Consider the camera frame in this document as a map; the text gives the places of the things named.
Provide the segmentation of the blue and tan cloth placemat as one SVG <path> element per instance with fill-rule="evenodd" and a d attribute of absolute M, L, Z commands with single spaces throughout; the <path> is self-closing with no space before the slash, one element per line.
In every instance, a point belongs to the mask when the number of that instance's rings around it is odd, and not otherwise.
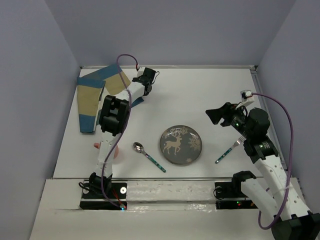
<path fill-rule="evenodd" d="M 106 96 L 134 102 L 144 94 L 144 86 L 132 82 L 117 64 L 101 68 L 77 79 L 79 130 L 93 134 L 99 124 Z"/>

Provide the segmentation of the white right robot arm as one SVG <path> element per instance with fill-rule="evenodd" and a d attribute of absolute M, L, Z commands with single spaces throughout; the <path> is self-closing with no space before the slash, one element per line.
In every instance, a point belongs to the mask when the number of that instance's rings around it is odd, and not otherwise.
<path fill-rule="evenodd" d="M 315 240 L 320 233 L 320 215 L 313 213 L 300 198 L 284 170 L 279 152 L 267 135 L 269 115 L 260 108 L 246 112 L 244 106 L 230 102 L 205 112 L 214 125 L 232 126 L 244 138 L 245 153 L 263 176 L 265 190 L 250 171 L 233 175 L 230 190 L 235 196 L 245 195 L 259 209 L 259 217 L 271 222 L 270 229 L 276 240 Z"/>

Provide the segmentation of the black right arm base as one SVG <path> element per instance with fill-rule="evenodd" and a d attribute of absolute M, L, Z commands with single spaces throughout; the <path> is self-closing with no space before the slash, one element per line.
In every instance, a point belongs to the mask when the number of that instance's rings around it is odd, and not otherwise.
<path fill-rule="evenodd" d="M 233 184 L 228 181 L 218 181 L 214 183 L 213 196 L 217 210 L 246 210 L 257 209 L 251 199 L 242 192 L 233 188 Z"/>

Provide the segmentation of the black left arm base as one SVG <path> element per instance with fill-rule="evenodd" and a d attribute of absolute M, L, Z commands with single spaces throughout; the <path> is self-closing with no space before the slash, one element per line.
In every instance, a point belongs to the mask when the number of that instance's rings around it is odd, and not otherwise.
<path fill-rule="evenodd" d="M 128 184 L 126 182 L 113 182 L 106 194 L 107 198 L 98 190 L 90 187 L 89 182 L 79 182 L 81 198 L 79 208 L 82 210 L 108 210 L 126 211 Z"/>

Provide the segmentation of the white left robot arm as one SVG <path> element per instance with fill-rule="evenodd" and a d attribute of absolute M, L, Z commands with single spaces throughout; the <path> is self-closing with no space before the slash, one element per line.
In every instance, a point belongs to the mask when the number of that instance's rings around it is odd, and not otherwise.
<path fill-rule="evenodd" d="M 97 164 L 89 177 L 89 187 L 101 198 L 108 196 L 111 191 L 114 153 L 128 124 L 132 103 L 152 91 L 157 73 L 151 68 L 141 67 L 137 77 L 124 90 L 104 98 L 98 121 L 101 141 Z"/>

